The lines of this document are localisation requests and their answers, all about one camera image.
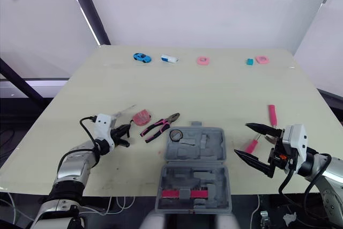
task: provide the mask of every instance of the white eraser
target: white eraser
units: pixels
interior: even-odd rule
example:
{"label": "white eraser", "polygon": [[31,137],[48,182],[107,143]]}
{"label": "white eraser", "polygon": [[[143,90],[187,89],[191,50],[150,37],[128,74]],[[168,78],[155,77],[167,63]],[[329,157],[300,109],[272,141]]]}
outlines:
{"label": "white eraser", "polygon": [[178,61],[177,57],[168,56],[168,55],[161,55],[162,61],[169,62],[169,63],[176,63]]}

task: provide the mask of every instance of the pink screwdriver handle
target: pink screwdriver handle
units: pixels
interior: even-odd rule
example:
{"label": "pink screwdriver handle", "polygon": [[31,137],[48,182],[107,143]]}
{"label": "pink screwdriver handle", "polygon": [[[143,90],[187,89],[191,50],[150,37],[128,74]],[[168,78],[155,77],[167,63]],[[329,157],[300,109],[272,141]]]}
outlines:
{"label": "pink screwdriver handle", "polygon": [[272,127],[276,127],[278,125],[277,114],[275,112],[275,105],[268,105],[269,110],[269,119],[270,124]]}
{"label": "pink screwdriver handle", "polygon": [[245,149],[246,153],[252,154],[255,150],[257,143],[258,141],[256,139],[253,139],[249,146]]}

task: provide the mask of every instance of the pink ring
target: pink ring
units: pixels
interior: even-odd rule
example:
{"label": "pink ring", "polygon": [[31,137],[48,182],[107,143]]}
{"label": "pink ring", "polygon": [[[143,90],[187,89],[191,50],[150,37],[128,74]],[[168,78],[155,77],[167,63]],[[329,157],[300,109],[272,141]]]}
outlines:
{"label": "pink ring", "polygon": [[200,56],[197,59],[197,63],[200,65],[208,65],[210,63],[210,58],[206,56]]}

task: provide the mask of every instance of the white wall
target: white wall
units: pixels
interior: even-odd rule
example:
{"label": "white wall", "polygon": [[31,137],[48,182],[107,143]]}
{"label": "white wall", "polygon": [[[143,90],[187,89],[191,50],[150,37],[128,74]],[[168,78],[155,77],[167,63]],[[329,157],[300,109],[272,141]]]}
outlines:
{"label": "white wall", "polygon": [[93,0],[112,44],[285,48],[322,0]]}
{"label": "white wall", "polygon": [[96,47],[76,0],[0,0],[0,57],[23,78],[70,77]]}
{"label": "white wall", "polygon": [[295,58],[317,88],[343,97],[343,0],[322,5]]}

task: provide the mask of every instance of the pliers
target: pliers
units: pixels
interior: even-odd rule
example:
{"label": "pliers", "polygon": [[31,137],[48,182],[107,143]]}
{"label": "pliers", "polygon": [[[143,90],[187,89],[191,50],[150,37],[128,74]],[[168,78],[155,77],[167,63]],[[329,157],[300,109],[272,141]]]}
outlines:
{"label": "pliers", "polygon": [[146,135],[149,131],[151,131],[153,128],[161,125],[162,127],[153,135],[150,136],[149,138],[147,138],[145,140],[146,143],[149,143],[150,141],[152,141],[153,139],[156,139],[157,137],[159,137],[165,130],[170,128],[170,124],[174,121],[176,121],[178,119],[178,117],[180,116],[179,113],[175,113],[173,115],[171,115],[168,118],[165,119],[160,119],[157,122],[151,124],[149,127],[147,127],[144,131],[142,131],[140,133],[140,135],[143,137],[144,135]]}

